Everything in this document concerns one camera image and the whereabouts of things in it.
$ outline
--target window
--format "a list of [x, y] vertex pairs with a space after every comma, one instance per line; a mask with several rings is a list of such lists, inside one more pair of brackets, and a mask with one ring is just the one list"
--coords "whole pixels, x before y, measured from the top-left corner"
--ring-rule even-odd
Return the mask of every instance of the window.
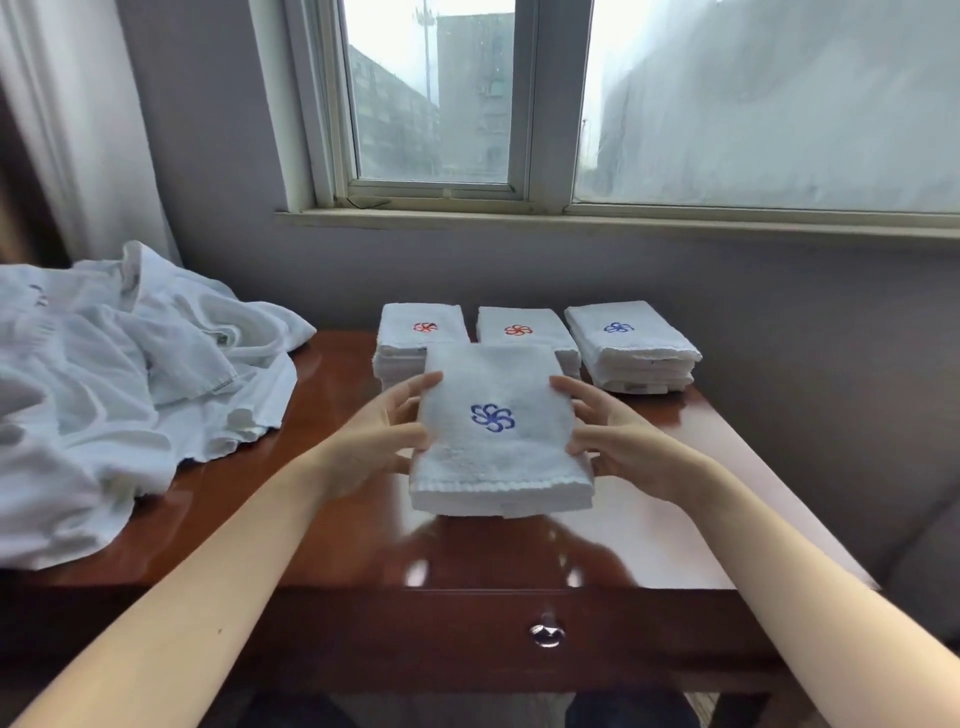
[[[509, 130], [512, 0], [343, 0], [342, 10], [355, 179], [506, 187], [506, 150], [487, 153], [481, 122], [502, 115]], [[357, 68], [373, 70], [375, 94]]]
[[576, 199], [960, 212], [950, 0], [594, 0]]
[[301, 1], [322, 204], [960, 229], [953, 0]]

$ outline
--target tall building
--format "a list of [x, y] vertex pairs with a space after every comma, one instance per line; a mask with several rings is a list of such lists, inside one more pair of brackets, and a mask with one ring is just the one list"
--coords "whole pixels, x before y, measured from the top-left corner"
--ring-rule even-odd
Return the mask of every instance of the tall building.
[[361, 175], [435, 180], [440, 174], [440, 110], [379, 63], [349, 49]]
[[437, 18], [441, 179], [505, 182], [510, 158], [514, 15]]

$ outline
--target curtain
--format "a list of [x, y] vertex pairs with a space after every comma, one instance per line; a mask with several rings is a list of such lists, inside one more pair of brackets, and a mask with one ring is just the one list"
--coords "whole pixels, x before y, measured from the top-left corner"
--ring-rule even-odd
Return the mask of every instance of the curtain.
[[180, 262], [115, 0], [0, 0], [0, 83], [74, 260]]

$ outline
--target hand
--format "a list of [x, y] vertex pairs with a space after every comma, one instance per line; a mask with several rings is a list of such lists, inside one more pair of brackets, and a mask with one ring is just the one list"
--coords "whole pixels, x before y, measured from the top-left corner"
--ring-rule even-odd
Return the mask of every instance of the hand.
[[417, 422], [420, 394], [443, 378], [443, 372], [431, 372], [400, 382], [307, 453], [324, 472], [329, 497], [348, 496], [377, 471], [410, 472], [410, 458], [396, 452], [430, 447], [426, 428]]
[[622, 401], [579, 379], [552, 376], [550, 385], [573, 398], [573, 410], [586, 424], [573, 428], [566, 451], [597, 451], [596, 475], [616, 475], [644, 493], [683, 506], [698, 468], [709, 459], [660, 432]]

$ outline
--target hand towel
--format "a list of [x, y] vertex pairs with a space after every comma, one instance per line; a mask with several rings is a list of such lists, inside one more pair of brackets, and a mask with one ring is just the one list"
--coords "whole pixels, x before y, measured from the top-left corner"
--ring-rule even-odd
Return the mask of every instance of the hand towel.
[[429, 344], [469, 340], [459, 305], [387, 303], [376, 334], [373, 374], [384, 389], [389, 389], [397, 382], [423, 374]]
[[564, 374], [580, 378], [580, 350], [560, 316], [549, 308], [480, 306], [477, 339], [483, 344], [550, 347]]
[[[582, 334], [591, 352], [610, 363], [632, 359], [690, 359], [703, 357], [683, 334], [663, 320], [645, 301], [573, 306], [566, 319]], [[581, 349], [584, 358], [587, 353]]]
[[436, 345], [426, 368], [444, 380], [420, 402], [433, 444], [411, 469], [414, 508], [520, 518], [591, 507], [589, 462], [564, 450], [575, 417], [550, 387], [561, 372], [551, 349]]
[[571, 307], [566, 319], [593, 383], [621, 394], [665, 394], [693, 382], [696, 348], [643, 301]]

